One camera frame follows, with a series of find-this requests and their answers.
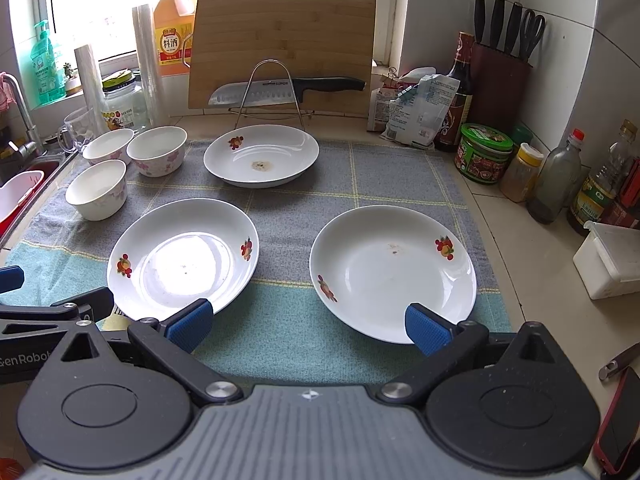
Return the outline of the white bowl front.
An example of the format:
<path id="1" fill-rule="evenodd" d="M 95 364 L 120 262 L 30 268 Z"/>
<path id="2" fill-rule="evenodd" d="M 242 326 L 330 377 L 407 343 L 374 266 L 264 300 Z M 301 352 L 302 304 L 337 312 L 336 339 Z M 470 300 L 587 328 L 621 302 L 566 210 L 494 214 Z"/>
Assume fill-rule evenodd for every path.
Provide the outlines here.
<path id="1" fill-rule="evenodd" d="M 66 202 L 86 220 L 110 218 L 126 202 L 126 172 L 126 164 L 119 159 L 99 162 L 73 180 L 65 193 Z"/>

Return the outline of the white bowl pink flowers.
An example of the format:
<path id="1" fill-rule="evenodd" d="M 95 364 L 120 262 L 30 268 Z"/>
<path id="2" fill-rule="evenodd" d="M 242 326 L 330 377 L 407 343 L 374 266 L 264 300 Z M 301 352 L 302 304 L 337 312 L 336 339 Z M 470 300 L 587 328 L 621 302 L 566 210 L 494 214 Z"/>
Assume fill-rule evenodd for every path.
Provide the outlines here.
<path id="1" fill-rule="evenodd" d="M 143 177 L 166 177 L 182 165 L 187 140 L 188 134 L 183 128 L 152 128 L 130 141 L 127 155 Z"/>

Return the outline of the white plate with stain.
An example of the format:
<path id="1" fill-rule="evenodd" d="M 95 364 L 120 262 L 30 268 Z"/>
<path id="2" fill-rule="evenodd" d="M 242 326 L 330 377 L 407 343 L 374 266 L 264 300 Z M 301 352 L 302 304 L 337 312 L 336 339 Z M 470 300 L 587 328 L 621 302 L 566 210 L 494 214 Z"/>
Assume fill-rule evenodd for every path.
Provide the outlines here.
<path id="1" fill-rule="evenodd" d="M 319 152 L 316 139 L 303 130 L 254 125 L 220 136 L 203 162 L 210 174 L 238 188 L 275 188 L 300 177 Z"/>

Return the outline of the pink white basin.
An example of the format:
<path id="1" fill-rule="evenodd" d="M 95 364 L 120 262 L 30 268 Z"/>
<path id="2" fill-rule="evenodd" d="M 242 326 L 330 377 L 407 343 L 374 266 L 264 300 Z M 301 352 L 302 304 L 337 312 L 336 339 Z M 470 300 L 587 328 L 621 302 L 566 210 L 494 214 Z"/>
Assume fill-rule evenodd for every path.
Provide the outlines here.
<path id="1" fill-rule="evenodd" d="M 27 170 L 11 178 L 0 188 L 1 232 L 13 222 L 24 203 L 44 178 L 42 170 Z"/>

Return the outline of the grey green checked mat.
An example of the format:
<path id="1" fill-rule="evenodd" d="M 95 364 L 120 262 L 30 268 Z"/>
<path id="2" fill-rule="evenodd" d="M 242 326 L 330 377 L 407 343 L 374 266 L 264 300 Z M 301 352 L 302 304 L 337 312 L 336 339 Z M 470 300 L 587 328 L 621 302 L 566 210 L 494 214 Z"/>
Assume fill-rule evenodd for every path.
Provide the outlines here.
<path id="1" fill-rule="evenodd" d="M 216 198 L 252 219 L 259 261 L 250 284 L 215 316 L 196 357 L 222 374 L 258 382 L 382 382 L 418 362 L 420 352 L 363 336 L 339 321 L 314 291 L 308 259 L 314 238 L 338 214 L 385 204 L 427 214 L 462 241 L 477 276 L 472 317 L 495 332 L 510 330 L 480 232 L 445 155 L 324 142 L 301 177 L 251 191 L 209 174 L 205 150 L 205 142 L 190 143 L 180 168 L 166 177 L 130 169 L 125 205 L 101 222 L 81 218 L 57 190 L 9 251 L 9 263 L 23 269 L 25 281 L 2 302 L 41 307 L 103 286 L 116 240 L 142 214 L 182 198 Z"/>

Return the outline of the metal faucet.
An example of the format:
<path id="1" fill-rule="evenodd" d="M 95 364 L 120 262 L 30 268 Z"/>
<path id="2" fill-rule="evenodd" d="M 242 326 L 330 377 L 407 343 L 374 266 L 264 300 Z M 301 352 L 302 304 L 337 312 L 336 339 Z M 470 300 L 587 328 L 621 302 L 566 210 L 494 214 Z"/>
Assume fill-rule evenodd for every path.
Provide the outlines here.
<path id="1" fill-rule="evenodd" d="M 1 73 L 1 110 L 4 112 L 11 105 L 15 105 L 20 113 L 25 126 L 27 154 L 41 156 L 47 153 L 44 148 L 37 126 L 30 117 L 28 107 L 24 100 L 22 89 L 17 79 L 6 72 Z"/>

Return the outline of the yellow lid spice jar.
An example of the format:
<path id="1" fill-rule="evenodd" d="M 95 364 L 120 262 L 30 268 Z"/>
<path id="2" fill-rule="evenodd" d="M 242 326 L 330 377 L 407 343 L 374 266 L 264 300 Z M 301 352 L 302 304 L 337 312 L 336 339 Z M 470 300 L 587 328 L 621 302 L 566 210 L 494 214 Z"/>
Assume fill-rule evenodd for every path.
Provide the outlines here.
<path id="1" fill-rule="evenodd" d="M 502 194 L 514 203 L 525 202 L 543 162 L 544 154 L 522 143 L 499 182 Z"/>

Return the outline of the white plastic box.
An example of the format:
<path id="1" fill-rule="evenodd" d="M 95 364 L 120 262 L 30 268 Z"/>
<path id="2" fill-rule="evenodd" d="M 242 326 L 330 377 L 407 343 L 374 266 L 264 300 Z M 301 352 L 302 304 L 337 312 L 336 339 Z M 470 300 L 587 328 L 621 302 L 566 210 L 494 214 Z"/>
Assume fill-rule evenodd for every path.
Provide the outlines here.
<path id="1" fill-rule="evenodd" d="M 573 257 L 589 297 L 599 300 L 640 290 L 640 231 L 587 221 L 588 235 Z"/>

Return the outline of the red smartphone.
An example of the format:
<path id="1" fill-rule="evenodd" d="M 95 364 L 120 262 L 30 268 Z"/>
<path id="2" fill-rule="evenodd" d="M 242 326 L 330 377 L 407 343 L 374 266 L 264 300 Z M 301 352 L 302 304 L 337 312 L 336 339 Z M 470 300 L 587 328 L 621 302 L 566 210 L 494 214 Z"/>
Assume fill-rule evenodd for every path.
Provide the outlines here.
<path id="1" fill-rule="evenodd" d="M 638 429 L 639 376 L 626 367 L 593 445 L 593 454 L 605 472 L 618 474 L 623 469 Z"/>

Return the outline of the clear bottle red cap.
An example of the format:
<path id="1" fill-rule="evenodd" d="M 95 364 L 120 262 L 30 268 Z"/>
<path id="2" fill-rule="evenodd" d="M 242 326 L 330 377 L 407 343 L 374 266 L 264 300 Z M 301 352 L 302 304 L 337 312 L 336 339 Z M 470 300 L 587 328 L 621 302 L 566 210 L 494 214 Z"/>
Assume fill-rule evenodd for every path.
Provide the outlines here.
<path id="1" fill-rule="evenodd" d="M 580 150 L 584 140 L 585 133 L 574 129 L 565 142 L 548 155 L 526 204 L 537 222 L 550 224 L 558 218 L 582 170 Z"/>

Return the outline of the dark soy sauce bottle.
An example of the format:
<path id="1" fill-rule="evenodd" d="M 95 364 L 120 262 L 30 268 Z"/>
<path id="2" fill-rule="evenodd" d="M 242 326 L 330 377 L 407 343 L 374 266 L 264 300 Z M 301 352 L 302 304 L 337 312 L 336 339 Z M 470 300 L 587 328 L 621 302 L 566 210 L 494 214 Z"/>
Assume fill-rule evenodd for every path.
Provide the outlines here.
<path id="1" fill-rule="evenodd" d="M 454 152 L 460 140 L 460 128 L 465 123 L 472 102 L 471 58 L 474 36 L 459 32 L 454 65 L 448 76 L 459 81 L 456 96 L 434 140 L 435 148 L 443 152 Z"/>

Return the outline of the oil bottle yellow label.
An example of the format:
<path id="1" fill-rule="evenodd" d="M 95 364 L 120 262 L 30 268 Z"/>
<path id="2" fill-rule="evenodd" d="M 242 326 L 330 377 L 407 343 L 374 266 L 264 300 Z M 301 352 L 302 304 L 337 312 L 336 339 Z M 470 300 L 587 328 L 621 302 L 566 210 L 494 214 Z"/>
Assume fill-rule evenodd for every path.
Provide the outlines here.
<path id="1" fill-rule="evenodd" d="M 620 126 L 618 139 L 608 148 L 600 166 L 591 169 L 567 211 L 567 221 L 580 235 L 586 236 L 586 222 L 598 222 L 614 198 L 632 164 L 631 147 L 638 127 L 628 119 Z"/>

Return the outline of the green lid small jar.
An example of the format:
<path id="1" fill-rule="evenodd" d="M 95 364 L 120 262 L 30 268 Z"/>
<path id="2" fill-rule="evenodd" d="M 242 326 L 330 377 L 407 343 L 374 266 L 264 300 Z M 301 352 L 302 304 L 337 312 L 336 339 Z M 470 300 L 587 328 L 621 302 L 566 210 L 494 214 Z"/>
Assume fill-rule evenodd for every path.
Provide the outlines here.
<path id="1" fill-rule="evenodd" d="M 529 144 L 533 137 L 533 131 L 520 122 L 514 126 L 510 134 L 510 138 L 516 146 L 521 146 L 523 143 Z"/>

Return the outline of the dark red knife block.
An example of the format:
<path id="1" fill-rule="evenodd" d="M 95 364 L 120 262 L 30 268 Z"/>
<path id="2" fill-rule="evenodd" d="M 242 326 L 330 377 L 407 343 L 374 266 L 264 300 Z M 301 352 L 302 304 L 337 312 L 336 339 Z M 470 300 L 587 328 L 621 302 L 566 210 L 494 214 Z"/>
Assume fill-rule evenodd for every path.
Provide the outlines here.
<path id="1" fill-rule="evenodd" d="M 473 99 L 468 122 L 511 133 L 533 66 L 497 49 L 474 44 L 471 60 Z"/>

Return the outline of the black scissors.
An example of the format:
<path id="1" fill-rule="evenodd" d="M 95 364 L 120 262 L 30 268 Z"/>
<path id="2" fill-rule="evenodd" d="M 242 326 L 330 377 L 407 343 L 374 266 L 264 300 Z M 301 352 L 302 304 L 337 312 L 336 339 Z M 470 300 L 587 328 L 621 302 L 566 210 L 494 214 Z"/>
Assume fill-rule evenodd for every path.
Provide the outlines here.
<path id="1" fill-rule="evenodd" d="M 544 36 L 545 29 L 546 19 L 544 16 L 536 14 L 532 9 L 527 9 L 520 26 L 520 53 L 518 57 L 521 61 L 528 62 L 542 36 Z"/>

